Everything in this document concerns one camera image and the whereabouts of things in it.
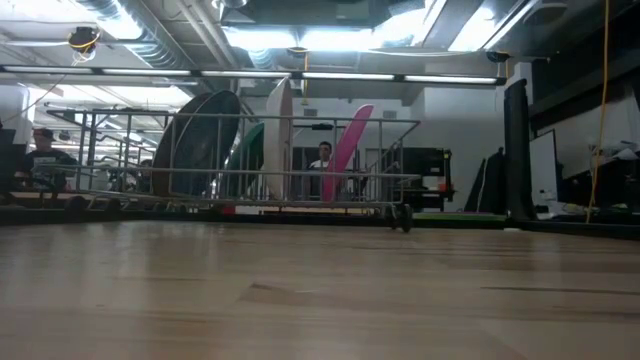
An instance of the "ceiling light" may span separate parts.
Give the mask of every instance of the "ceiling light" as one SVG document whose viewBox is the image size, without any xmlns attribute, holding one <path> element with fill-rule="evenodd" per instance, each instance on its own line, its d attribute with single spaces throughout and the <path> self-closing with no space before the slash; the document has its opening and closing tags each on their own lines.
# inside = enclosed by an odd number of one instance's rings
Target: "ceiling light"
<svg viewBox="0 0 640 360">
<path fill-rule="evenodd" d="M 436 20 L 440 17 L 440 13 L 442 13 L 442 9 L 444 5 L 447 3 L 447 0 L 433 0 L 431 1 L 431 8 L 427 17 L 424 19 L 422 24 L 422 28 L 415 34 L 413 37 L 413 41 L 411 45 L 416 46 L 418 44 L 422 44 L 427 39 L 427 36 L 433 29 L 433 25 L 435 25 Z"/>
<path fill-rule="evenodd" d="M 127 138 L 127 133 L 126 132 L 121 132 L 118 133 L 118 135 L 122 136 L 123 138 Z M 129 139 L 133 140 L 133 141 L 137 141 L 137 142 L 141 142 L 142 138 L 140 137 L 140 135 L 136 134 L 136 133 L 130 133 L 129 134 Z"/>
<path fill-rule="evenodd" d="M 354 30 L 309 30 L 300 46 L 312 51 L 364 51 L 372 48 L 371 29 Z"/>
<path fill-rule="evenodd" d="M 285 71 L 203 71 L 202 76 L 205 77 L 236 77 L 236 78 L 266 78 L 266 79 L 282 79 L 291 76 L 290 72 Z"/>
<path fill-rule="evenodd" d="M 105 121 L 105 122 L 103 122 L 103 124 L 104 124 L 104 125 L 111 126 L 112 128 L 117 129 L 117 130 L 122 130 L 122 126 L 120 126 L 120 125 L 118 125 L 118 124 L 114 124 L 114 123 L 109 122 L 109 121 Z"/>
<path fill-rule="evenodd" d="M 30 147 L 35 148 L 36 146 L 34 144 L 30 144 Z M 61 144 L 55 144 L 52 145 L 51 147 L 53 147 L 54 149 L 69 149 L 69 150 L 79 150 L 80 149 L 80 145 L 61 145 Z M 120 150 L 120 146 L 109 146 L 109 145 L 97 145 L 95 147 L 95 150 Z M 147 150 L 150 151 L 156 151 L 156 148 L 147 148 Z"/>
<path fill-rule="evenodd" d="M 104 69 L 105 75 L 155 75 L 155 76 L 189 76 L 189 70 L 163 70 L 163 69 Z"/>
<path fill-rule="evenodd" d="M 495 15 L 491 9 L 481 7 L 462 28 L 449 51 L 476 51 L 496 32 Z"/>
<path fill-rule="evenodd" d="M 223 30 L 231 46 L 245 50 L 284 49 L 298 45 L 289 30 L 247 30 L 232 27 L 224 27 Z"/>
<path fill-rule="evenodd" d="M 56 66 L 11 66 L 6 65 L 2 67 L 6 72 L 17 73 L 37 73 L 37 74 L 91 74 L 93 71 L 88 68 L 78 67 L 56 67 Z"/>
<path fill-rule="evenodd" d="M 375 47 L 384 47 L 386 43 L 394 43 L 414 38 L 420 31 L 426 14 L 427 8 L 424 8 L 392 16 L 389 20 L 376 27 L 373 33 L 376 39 Z"/>
<path fill-rule="evenodd" d="M 479 78 L 466 76 L 430 76 L 430 75 L 406 75 L 405 81 L 423 83 L 465 84 L 465 85 L 496 85 L 496 78 Z"/>
<path fill-rule="evenodd" d="M 495 35 L 493 35 L 493 37 L 483 46 L 483 48 L 485 50 L 489 50 L 494 47 L 498 43 L 498 41 L 502 40 L 502 38 L 507 35 L 507 33 L 514 26 L 516 26 L 516 24 L 520 22 L 520 20 L 522 20 L 525 15 L 527 15 L 531 8 L 536 6 L 538 2 L 539 0 L 531 0 L 527 4 L 525 4 L 525 6 L 520 9 L 520 11 L 518 11 L 518 13 L 515 14 L 505 26 L 502 27 L 502 29 L 500 29 Z"/>
<path fill-rule="evenodd" d="M 305 79 L 340 79 L 340 80 L 378 80 L 391 81 L 394 75 L 391 74 L 351 74 L 351 73 L 302 73 Z"/>
</svg>

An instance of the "man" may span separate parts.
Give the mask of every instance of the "man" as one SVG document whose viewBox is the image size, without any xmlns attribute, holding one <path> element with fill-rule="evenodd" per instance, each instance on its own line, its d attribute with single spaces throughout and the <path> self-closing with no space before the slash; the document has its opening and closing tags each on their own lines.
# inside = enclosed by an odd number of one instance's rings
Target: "man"
<svg viewBox="0 0 640 360">
<path fill-rule="evenodd" d="M 150 168 L 153 166 L 153 162 L 149 159 L 143 160 L 140 163 L 140 173 L 138 174 L 138 180 L 136 182 L 136 191 L 141 193 L 151 192 L 151 171 L 143 170 L 144 168 Z"/>
<path fill-rule="evenodd" d="M 323 141 L 318 146 L 318 154 L 320 155 L 320 160 L 316 160 L 309 165 L 309 169 L 326 169 L 329 167 L 329 160 L 331 159 L 331 144 Z"/>
<path fill-rule="evenodd" d="M 77 165 L 78 162 L 67 153 L 56 150 L 51 146 L 55 141 L 53 139 L 53 131 L 46 128 L 34 129 L 33 139 L 36 143 L 36 150 L 24 157 L 18 172 L 16 172 L 16 176 L 47 181 L 58 191 L 64 191 L 67 185 L 64 171 L 50 168 L 34 169 L 34 167 L 36 165 L 53 163 L 60 165 Z M 42 184 L 31 184 L 29 181 L 27 181 L 27 184 L 37 189 L 46 189 L 46 186 Z"/>
</svg>

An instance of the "hanging cable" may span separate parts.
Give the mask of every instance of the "hanging cable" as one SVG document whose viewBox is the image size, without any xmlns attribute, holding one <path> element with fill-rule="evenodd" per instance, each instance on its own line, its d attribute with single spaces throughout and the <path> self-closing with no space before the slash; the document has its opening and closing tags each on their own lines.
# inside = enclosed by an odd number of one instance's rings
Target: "hanging cable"
<svg viewBox="0 0 640 360">
<path fill-rule="evenodd" d="M 604 80 L 602 88 L 602 105 L 600 106 L 600 136 L 595 150 L 596 168 L 593 171 L 593 181 L 591 183 L 591 198 L 589 199 L 589 207 L 587 208 L 587 224 L 591 222 L 591 212 L 596 202 L 596 187 L 598 186 L 598 170 L 600 168 L 600 151 L 602 150 L 602 142 L 604 140 L 604 120 L 607 115 L 607 91 L 609 88 L 609 2 L 610 0 L 604 0 Z"/>
</svg>

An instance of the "baseball cap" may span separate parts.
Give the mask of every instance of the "baseball cap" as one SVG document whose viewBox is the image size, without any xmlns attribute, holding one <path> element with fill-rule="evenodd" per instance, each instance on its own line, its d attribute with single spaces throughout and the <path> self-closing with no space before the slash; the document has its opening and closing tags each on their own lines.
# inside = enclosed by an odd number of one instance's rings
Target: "baseball cap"
<svg viewBox="0 0 640 360">
<path fill-rule="evenodd" d="M 36 135 L 40 135 L 43 138 L 49 139 L 51 141 L 56 141 L 53 138 L 53 131 L 51 131 L 51 130 L 49 130 L 47 128 L 34 129 L 33 130 L 33 136 L 36 136 Z"/>
</svg>

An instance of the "wooden floor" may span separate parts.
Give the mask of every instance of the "wooden floor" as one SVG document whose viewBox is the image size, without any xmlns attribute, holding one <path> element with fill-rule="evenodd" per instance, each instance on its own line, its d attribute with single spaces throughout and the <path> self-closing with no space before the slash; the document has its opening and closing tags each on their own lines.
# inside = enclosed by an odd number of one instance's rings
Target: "wooden floor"
<svg viewBox="0 0 640 360">
<path fill-rule="evenodd" d="M 2 359 L 640 359 L 640 243 L 129 222 L 0 228 Z"/>
</svg>

